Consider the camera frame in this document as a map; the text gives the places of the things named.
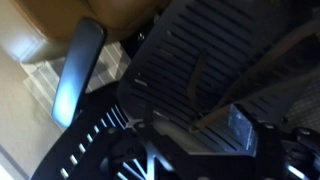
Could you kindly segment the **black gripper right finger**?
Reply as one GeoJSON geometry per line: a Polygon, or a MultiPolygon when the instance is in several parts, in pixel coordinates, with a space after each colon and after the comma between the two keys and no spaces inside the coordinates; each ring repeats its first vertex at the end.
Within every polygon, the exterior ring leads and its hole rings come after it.
{"type": "Polygon", "coordinates": [[[243,106],[232,104],[229,127],[257,166],[258,180],[320,180],[320,133],[305,127],[290,132],[259,122],[243,106]]]}

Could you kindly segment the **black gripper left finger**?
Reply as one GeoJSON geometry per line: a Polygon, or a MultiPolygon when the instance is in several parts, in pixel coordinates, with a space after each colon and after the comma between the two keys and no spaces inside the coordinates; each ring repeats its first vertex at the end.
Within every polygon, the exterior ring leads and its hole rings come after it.
{"type": "Polygon", "coordinates": [[[99,176],[103,180],[196,180],[200,147],[194,137],[160,118],[131,128],[103,124],[99,176]]]}

